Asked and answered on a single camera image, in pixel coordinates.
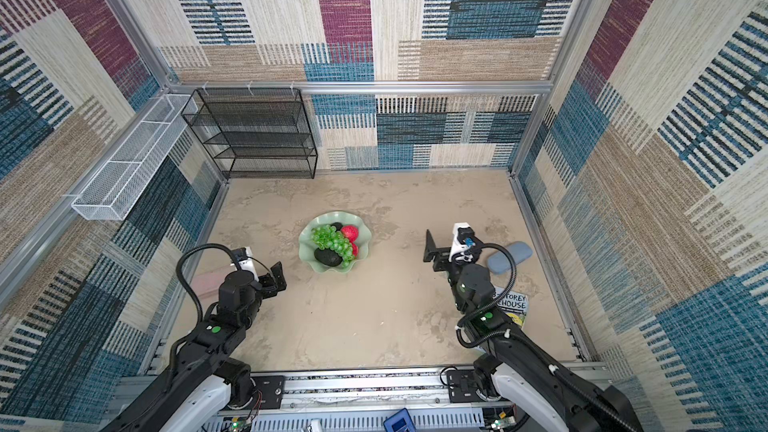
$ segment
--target black wire mesh shelf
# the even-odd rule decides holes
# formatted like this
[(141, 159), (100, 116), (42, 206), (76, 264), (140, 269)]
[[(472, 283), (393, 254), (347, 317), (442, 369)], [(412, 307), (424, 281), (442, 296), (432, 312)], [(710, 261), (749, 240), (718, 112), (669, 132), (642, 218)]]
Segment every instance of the black wire mesh shelf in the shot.
[(314, 178), (317, 148), (301, 92), (198, 89), (184, 110), (227, 178)]

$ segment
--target green bowl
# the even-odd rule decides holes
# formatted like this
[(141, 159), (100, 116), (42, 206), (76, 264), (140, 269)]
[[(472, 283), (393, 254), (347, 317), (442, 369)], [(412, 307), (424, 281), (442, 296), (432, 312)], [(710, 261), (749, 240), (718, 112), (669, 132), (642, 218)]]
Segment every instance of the green bowl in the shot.
[[(355, 240), (357, 245), (357, 258), (350, 262), (346, 267), (329, 267), (328, 265), (321, 264), (315, 259), (315, 249), (317, 245), (312, 242), (312, 229), (318, 226), (324, 226), (325, 224), (333, 224), (334, 222), (340, 222), (345, 226), (355, 226), (360, 233)], [(354, 214), (348, 212), (328, 212), (322, 214), (319, 217), (315, 217), (299, 235), (299, 258), (309, 264), (315, 272), (325, 272), (328, 270), (335, 270), (340, 273), (348, 273), (350, 269), (368, 257), (368, 242), (371, 241), (371, 230), (366, 227), (362, 219)]]

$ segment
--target patterned carpet wall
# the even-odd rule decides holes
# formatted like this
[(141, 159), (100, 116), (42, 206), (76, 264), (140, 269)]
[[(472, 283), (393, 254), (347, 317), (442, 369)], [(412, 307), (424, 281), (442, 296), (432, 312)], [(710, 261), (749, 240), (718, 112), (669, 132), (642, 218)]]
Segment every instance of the patterned carpet wall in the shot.
[(104, 0), (0, 0), (0, 262), (157, 90)]
[(768, 0), (596, 0), (524, 161), (647, 432), (768, 430)]
[(0, 428), (96, 430), (136, 375), (220, 188), (184, 132), (122, 222), (78, 218), (2, 312)]
[(182, 81), (540, 80), (574, 0), (127, 0)]
[(318, 169), (511, 164), (536, 96), (304, 96)]

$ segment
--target red fruit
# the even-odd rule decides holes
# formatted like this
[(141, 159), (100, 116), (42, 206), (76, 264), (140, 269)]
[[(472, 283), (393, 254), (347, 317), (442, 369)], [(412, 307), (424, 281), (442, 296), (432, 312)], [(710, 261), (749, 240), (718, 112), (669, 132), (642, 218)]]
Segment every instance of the red fruit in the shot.
[(350, 242), (357, 240), (357, 236), (360, 234), (355, 226), (343, 226), (341, 227), (341, 233), (344, 234), (344, 237), (347, 237)]

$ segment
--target white wire mesh basket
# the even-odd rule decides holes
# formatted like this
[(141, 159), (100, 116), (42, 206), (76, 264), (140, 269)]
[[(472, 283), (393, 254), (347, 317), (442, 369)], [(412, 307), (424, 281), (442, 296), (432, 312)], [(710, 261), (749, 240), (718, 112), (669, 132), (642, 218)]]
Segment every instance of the white wire mesh basket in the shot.
[(160, 99), (85, 186), (72, 208), (86, 220), (124, 220), (187, 126), (180, 113), (189, 98), (167, 94)]

